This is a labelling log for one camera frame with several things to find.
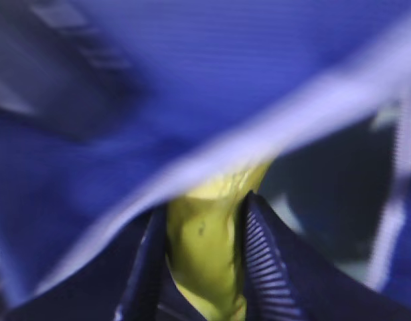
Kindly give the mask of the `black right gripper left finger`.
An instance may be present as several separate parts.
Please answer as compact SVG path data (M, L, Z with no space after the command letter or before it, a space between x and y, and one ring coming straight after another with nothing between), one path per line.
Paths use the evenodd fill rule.
M5 319L154 320L165 226L163 207L134 219L92 261Z

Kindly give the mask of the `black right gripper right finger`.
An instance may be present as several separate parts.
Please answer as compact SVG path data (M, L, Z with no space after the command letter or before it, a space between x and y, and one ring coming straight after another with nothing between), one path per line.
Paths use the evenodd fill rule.
M411 320L411 310L326 261L249 192L240 213L247 320Z

